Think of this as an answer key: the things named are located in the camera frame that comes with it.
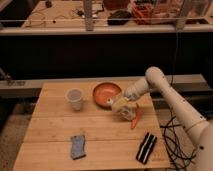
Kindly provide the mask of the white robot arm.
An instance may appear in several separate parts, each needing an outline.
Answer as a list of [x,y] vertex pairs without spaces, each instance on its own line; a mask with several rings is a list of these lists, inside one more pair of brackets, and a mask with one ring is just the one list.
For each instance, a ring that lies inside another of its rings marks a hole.
[[194,171],[213,171],[213,122],[207,121],[167,81],[158,67],[150,67],[145,76],[125,89],[112,104],[112,110],[125,118],[133,119],[131,101],[140,99],[151,88],[157,89],[170,109],[176,114],[185,132],[197,147]]

